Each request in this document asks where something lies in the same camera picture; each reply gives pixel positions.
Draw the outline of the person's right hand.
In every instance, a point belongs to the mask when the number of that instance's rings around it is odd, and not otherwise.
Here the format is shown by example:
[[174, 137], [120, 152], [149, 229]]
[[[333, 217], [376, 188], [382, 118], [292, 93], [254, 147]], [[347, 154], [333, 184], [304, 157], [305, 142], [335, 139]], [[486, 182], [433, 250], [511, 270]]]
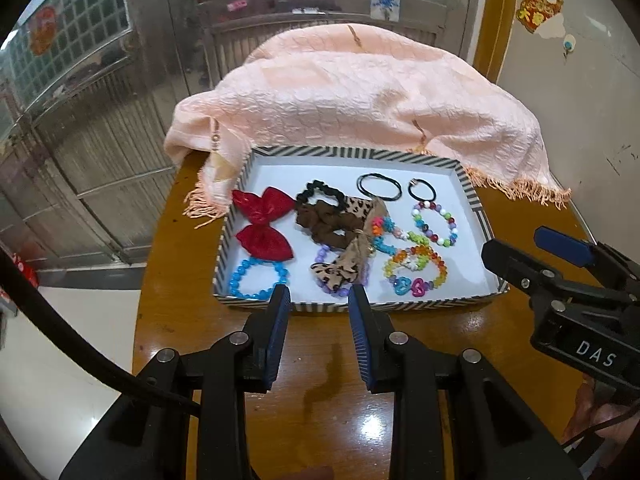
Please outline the person's right hand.
[[[594, 400], [594, 380], [585, 376], [576, 392], [574, 413], [564, 430], [562, 441], [570, 440], [591, 426], [607, 422], [628, 410], [628, 406], [597, 404]], [[617, 444], [625, 444], [634, 433], [638, 422], [639, 414], [634, 414], [624, 422], [599, 430], [597, 435], [603, 439], [613, 440]]]

